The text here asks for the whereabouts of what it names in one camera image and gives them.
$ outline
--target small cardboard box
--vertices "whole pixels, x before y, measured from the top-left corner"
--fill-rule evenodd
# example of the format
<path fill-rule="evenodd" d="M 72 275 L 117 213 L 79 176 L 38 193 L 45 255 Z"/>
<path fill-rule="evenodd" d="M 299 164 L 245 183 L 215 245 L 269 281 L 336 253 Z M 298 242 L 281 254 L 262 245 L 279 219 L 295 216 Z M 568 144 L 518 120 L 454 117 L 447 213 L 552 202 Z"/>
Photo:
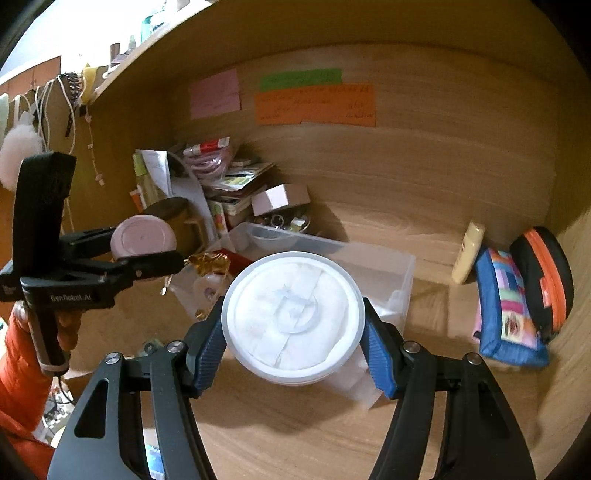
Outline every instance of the small cardboard box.
<path fill-rule="evenodd" d="M 255 216 L 259 216 L 306 203 L 310 203 L 306 185 L 284 183 L 255 195 L 252 198 L 252 209 Z"/>

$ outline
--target black and orange case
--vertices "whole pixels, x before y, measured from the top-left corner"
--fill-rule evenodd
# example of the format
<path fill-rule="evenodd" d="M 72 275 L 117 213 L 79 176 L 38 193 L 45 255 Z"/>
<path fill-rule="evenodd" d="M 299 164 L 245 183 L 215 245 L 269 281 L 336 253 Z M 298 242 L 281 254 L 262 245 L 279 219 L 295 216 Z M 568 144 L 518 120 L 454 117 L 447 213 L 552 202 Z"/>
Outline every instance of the black and orange case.
<path fill-rule="evenodd" d="M 534 227 L 511 244 L 511 256 L 521 272 L 531 319 L 544 343 L 560 331 L 573 308 L 573 276 L 556 237 Z"/>

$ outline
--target blue rubber grip pad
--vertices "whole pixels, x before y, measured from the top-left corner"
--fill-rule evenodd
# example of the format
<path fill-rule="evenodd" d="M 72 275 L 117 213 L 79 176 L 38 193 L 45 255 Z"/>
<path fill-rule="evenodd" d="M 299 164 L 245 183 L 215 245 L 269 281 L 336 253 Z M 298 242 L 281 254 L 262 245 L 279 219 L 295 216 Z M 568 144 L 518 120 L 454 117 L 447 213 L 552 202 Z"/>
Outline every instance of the blue rubber grip pad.
<path fill-rule="evenodd" d="M 223 335 L 222 320 L 220 319 L 213 327 L 197 359 L 195 387 L 198 390 L 205 390 L 212 386 L 225 349 L 226 339 Z"/>
<path fill-rule="evenodd" d="M 374 379 L 375 386 L 383 391 L 388 398 L 394 398 L 397 385 L 396 380 L 394 380 L 392 357 L 375 327 L 369 322 L 365 322 L 363 336 L 361 337 L 361 348 L 369 365 L 369 373 Z"/>

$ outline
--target pink sticky note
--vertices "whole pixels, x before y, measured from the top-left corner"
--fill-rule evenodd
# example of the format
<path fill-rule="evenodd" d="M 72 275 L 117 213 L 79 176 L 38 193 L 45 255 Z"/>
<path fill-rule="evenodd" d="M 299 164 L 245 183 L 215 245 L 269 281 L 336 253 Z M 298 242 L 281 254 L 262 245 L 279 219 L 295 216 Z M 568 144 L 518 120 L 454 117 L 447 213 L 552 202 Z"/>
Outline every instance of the pink sticky note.
<path fill-rule="evenodd" d="M 189 86 L 191 120 L 240 110 L 238 72 L 218 73 Z"/>

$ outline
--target white fluffy pom-pom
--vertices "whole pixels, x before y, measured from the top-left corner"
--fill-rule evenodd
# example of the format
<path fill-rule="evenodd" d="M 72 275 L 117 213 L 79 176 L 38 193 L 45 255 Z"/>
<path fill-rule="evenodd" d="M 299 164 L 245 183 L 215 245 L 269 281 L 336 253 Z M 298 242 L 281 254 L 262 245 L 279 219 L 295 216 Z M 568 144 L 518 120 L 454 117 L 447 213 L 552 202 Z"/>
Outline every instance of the white fluffy pom-pom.
<path fill-rule="evenodd" d="M 23 159 L 42 152 L 41 137 L 32 125 L 17 125 L 11 129 L 0 148 L 0 181 L 4 188 L 14 192 Z"/>

